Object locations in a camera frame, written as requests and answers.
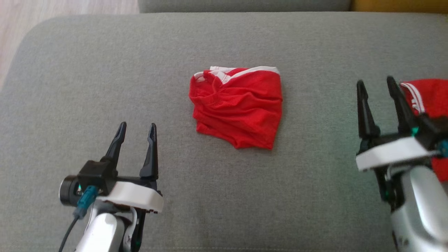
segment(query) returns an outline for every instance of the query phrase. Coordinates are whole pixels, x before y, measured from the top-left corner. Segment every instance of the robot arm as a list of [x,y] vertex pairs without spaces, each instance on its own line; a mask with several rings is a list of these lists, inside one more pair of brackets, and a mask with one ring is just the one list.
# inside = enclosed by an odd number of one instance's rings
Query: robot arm
[[[139,177],[119,177],[116,170],[125,132],[126,123],[122,122],[106,155],[99,162],[88,161],[78,175],[69,175],[61,183],[61,203],[77,209],[89,188],[98,191],[77,252],[137,252],[142,244],[146,213],[162,211],[164,201],[156,182],[159,177],[156,126],[151,125],[149,148]],[[70,227],[79,217],[78,212],[75,210],[75,220]]]
[[446,158],[448,118],[415,117],[392,77],[398,133],[380,135],[359,81],[358,128],[362,139],[356,157],[360,171],[372,169],[381,199],[391,206],[392,236],[400,252],[448,251],[448,197],[432,171],[431,157]]

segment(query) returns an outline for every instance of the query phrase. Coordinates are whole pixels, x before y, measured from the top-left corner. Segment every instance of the sofa backrest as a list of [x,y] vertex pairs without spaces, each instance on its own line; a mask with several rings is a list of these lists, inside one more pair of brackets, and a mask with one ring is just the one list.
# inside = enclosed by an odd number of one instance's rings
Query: sofa backrest
[[138,0],[141,13],[349,11],[351,0]]

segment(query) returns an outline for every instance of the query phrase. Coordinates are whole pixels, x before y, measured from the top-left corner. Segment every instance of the red cloth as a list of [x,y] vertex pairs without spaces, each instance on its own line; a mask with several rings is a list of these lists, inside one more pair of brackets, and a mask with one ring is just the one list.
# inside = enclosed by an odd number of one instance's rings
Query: red cloth
[[[406,100],[416,115],[448,116],[448,80],[421,79],[400,83]],[[448,180],[448,159],[432,159],[432,168],[440,181]]]
[[283,101],[277,68],[212,66],[191,78],[189,96],[197,132],[235,148],[272,149]]

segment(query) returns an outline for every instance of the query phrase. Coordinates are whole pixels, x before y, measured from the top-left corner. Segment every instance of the folded red fabric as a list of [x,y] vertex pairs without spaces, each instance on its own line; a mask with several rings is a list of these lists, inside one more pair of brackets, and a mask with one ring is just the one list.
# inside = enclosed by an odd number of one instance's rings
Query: folded red fabric
[[283,101],[277,68],[212,66],[193,75],[189,96],[197,132],[235,148],[272,149]]
[[[421,79],[400,83],[406,100],[416,115],[448,116],[448,80]],[[432,168],[440,181],[448,180],[448,159],[432,159]]]

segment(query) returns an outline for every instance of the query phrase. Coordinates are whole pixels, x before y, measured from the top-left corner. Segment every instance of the wooden floor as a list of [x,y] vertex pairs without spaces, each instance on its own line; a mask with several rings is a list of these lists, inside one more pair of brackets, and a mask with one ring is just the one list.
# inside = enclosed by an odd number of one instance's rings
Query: wooden floor
[[137,0],[0,0],[0,90],[25,34],[38,23],[77,14],[136,14]]

